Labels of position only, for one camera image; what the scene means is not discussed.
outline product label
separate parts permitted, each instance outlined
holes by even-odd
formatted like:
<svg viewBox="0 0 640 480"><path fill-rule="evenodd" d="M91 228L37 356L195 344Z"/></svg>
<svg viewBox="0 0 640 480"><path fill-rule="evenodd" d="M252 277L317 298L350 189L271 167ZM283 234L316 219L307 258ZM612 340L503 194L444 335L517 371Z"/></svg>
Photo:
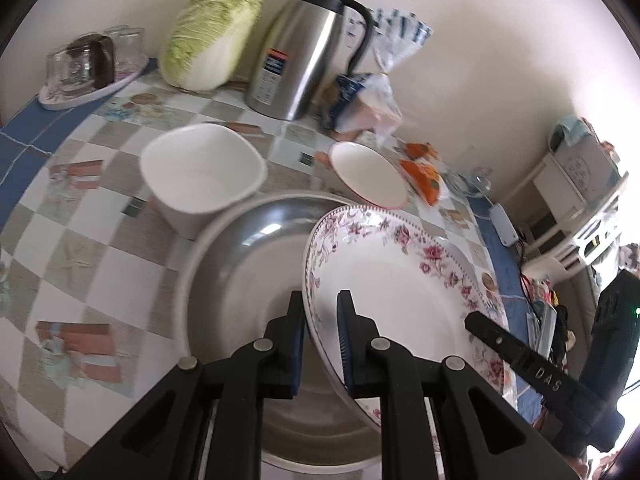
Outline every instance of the product label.
<svg viewBox="0 0 640 480"><path fill-rule="evenodd" d="M284 67L289 56L271 48L264 60L264 65L260 71L260 81L258 88L254 91L254 98L261 103L270 105L273 97L280 85L280 79L284 72Z"/></svg>

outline bright light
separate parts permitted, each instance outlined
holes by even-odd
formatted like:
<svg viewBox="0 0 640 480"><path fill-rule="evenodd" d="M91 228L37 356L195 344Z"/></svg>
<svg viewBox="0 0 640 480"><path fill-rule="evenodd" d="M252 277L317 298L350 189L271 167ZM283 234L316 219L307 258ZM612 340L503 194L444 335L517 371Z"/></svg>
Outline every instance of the bright light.
<svg viewBox="0 0 640 480"><path fill-rule="evenodd" d="M280 229L282 226L280 224L269 224L267 225L267 227L265 227L264 229L260 229L260 232L263 235L270 235L271 233L276 232L278 229Z"/></svg>

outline wall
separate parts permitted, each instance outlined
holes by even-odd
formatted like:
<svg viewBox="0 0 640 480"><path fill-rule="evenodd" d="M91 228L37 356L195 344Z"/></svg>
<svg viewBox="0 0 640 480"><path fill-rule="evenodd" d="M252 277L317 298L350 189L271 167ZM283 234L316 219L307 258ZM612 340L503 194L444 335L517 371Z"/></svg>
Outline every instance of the wall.
<svg viewBox="0 0 640 480"><path fill-rule="evenodd" d="M154 55L185 1L40 0L0 59L3 118L40 87L51 48L128 23L146 28ZM239 73L248 73L284 1L265 0ZM497 192L540 159L559 116L576 110L614 143L628 119L638 117L640 62L599 0L360 1L411 10L434 30L392 73L406 117L399 134L432 141L456 166L492 167Z"/></svg>

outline power strip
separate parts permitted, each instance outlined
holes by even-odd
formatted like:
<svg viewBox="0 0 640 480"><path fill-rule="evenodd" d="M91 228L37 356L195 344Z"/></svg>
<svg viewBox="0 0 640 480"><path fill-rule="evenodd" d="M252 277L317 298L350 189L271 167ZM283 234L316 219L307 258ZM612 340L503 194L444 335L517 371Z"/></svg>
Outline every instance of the power strip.
<svg viewBox="0 0 640 480"><path fill-rule="evenodd" d="M511 247L519 240L516 229L513 228L511 220L509 220L507 213L500 204L496 204L489 209L489 218L505 247Z"/></svg>

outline plastic bag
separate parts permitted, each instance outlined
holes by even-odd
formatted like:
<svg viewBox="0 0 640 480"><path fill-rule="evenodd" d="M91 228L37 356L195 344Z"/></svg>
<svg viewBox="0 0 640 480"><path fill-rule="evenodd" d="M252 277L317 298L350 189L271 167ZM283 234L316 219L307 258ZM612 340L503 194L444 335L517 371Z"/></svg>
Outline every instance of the plastic bag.
<svg viewBox="0 0 640 480"><path fill-rule="evenodd" d="M405 16L397 9L388 16L378 9L375 25L371 43L380 72L339 75L325 93L322 125L342 138L372 131L380 147L402 124L402 112L387 74L422 48L431 36L431 29L414 14Z"/></svg>

